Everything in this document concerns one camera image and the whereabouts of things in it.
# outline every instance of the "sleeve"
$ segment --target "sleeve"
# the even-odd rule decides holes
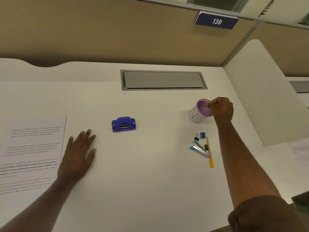
[[[233,232],[308,232],[284,199],[258,196],[242,202],[228,216]]]

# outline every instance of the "desk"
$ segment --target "desk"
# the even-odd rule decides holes
[[[93,62],[40,68],[16,59],[0,59],[0,68],[1,122],[67,116],[64,146],[81,130],[97,135],[94,163],[66,201],[56,232],[205,232],[227,225],[233,206],[216,124],[213,117],[201,124],[188,117],[200,98],[230,98],[237,132],[279,181],[223,68]],[[208,89],[122,91],[121,69],[200,71]],[[135,118],[137,129],[113,133],[111,121],[122,116]],[[214,169],[189,149],[202,131]],[[2,215],[0,225],[17,213]]]

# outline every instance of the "brown partition wall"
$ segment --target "brown partition wall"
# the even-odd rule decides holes
[[[0,57],[220,66],[256,21],[194,25],[198,11],[136,0],[0,0]]]
[[[309,30],[272,23],[260,23],[242,45],[259,39],[286,76],[309,76]]]

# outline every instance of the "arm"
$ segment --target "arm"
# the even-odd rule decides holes
[[[96,149],[86,153],[95,135],[82,131],[73,142],[69,138],[56,181],[29,207],[0,229],[0,232],[51,232],[61,208],[75,184],[88,171]]]
[[[262,195],[280,194],[235,131],[231,120],[233,104],[228,98],[216,98],[208,103],[218,127],[221,154],[236,208],[247,199]]]

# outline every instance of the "hand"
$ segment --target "hand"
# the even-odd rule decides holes
[[[207,107],[211,110],[217,125],[226,124],[232,120],[234,108],[228,98],[215,98],[207,104]]]
[[[74,142],[73,137],[69,138],[59,166],[57,180],[75,184],[86,174],[96,152],[96,149],[92,149],[86,159],[86,153],[95,139],[95,134],[89,138],[90,133],[90,129],[86,133],[82,131]]]

